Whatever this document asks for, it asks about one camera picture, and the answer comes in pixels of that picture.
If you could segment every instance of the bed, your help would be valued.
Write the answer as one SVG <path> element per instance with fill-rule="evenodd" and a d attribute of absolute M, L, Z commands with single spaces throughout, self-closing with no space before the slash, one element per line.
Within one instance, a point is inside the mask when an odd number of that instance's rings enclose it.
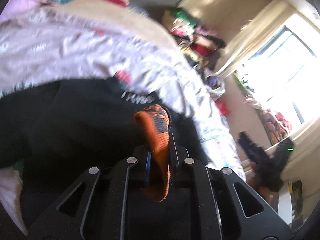
<path fill-rule="evenodd" d="M 74 0 L 19 14 L 0 25 L 0 34 L 1 97 L 56 80 L 125 74 L 128 91 L 156 91 L 169 108 L 193 117 L 208 167 L 230 167 L 245 179 L 236 144 L 201 77 L 155 20 L 102 0 Z M 26 234 L 20 175 L 13 167 L 0 170 L 0 201 Z"/>

